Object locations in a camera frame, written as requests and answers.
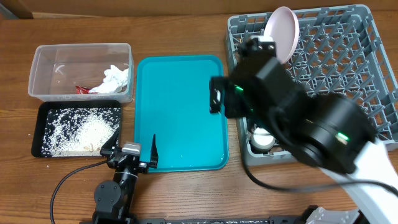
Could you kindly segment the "white napkin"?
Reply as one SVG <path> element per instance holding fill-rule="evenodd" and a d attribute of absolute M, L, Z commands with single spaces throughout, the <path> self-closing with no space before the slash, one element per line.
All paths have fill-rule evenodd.
<path fill-rule="evenodd" d="M 89 90 L 89 93 L 117 93 L 127 85 L 129 69 L 120 70 L 115 65 L 110 65 L 109 69 L 104 71 L 105 77 L 101 85 Z"/>

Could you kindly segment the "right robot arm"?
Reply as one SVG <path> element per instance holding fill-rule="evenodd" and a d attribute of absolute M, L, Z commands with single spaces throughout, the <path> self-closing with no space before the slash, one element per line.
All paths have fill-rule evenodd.
<path fill-rule="evenodd" d="M 369 223 L 397 222 L 397 172 L 355 102 L 308 96 L 276 58 L 249 58 L 210 80 L 210 111 L 253 119 L 296 160 L 331 177 Z"/>

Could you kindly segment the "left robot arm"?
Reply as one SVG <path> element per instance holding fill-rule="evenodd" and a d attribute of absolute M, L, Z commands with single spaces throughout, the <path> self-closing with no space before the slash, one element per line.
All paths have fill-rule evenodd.
<path fill-rule="evenodd" d="M 135 215 L 130 212 L 134 189 L 138 174 L 147 174 L 150 168 L 156 169 L 159 161 L 156 138 L 152 138 L 150 161 L 141 161 L 141 145 L 127 142 L 123 147 L 116 145 L 119 137 L 117 129 L 113 135 L 101 146 L 100 154 L 106 159 L 95 164 L 78 168 L 67 174 L 58 183 L 50 199 L 50 221 L 55 223 L 53 206 L 55 197 L 62 184 L 73 174 L 92 167 L 106 164 L 114 169 L 112 180 L 98 184 L 94 191 L 96 203 L 92 215 L 92 223 L 137 223 Z"/>

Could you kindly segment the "large white plate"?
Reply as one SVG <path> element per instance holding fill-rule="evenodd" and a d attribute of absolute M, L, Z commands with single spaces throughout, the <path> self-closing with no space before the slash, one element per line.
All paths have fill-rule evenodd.
<path fill-rule="evenodd" d="M 285 6 L 277 8 L 267 21 L 264 36 L 272 38 L 278 60 L 286 63 L 299 41 L 299 22 L 295 13 Z"/>

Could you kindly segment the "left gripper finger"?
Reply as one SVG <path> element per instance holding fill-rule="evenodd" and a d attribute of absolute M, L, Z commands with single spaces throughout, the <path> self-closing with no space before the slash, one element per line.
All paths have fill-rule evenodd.
<path fill-rule="evenodd" d="M 109 139 L 101 146 L 100 154 L 102 156 L 111 156 L 118 148 L 120 128 L 117 128 Z"/>
<path fill-rule="evenodd" d="M 158 161 L 159 161 L 159 155 L 158 155 L 158 152 L 157 152 L 156 138 L 155 138 L 155 135 L 153 135 L 152 145 L 151 145 L 151 150 L 150 150 L 149 167 L 150 168 L 157 168 Z"/>

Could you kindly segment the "red sauce packet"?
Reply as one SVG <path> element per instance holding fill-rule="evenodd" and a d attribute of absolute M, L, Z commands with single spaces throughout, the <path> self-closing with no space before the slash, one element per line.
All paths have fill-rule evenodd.
<path fill-rule="evenodd" d="M 90 88 L 85 88 L 82 86 L 76 86 L 76 92 L 78 94 L 90 94 Z"/>

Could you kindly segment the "rice grains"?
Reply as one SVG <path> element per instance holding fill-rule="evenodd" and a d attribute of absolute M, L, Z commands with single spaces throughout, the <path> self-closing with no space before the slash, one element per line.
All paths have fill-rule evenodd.
<path fill-rule="evenodd" d="M 99 156 L 120 121 L 121 108 L 51 109 L 40 153 L 43 157 Z"/>

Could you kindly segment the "white cup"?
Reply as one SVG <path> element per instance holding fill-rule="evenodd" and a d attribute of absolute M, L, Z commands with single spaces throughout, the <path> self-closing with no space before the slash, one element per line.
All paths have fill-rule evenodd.
<path fill-rule="evenodd" d="M 275 144 L 275 138 L 263 128 L 255 128 L 250 138 L 251 149 L 254 153 L 267 153 Z"/>

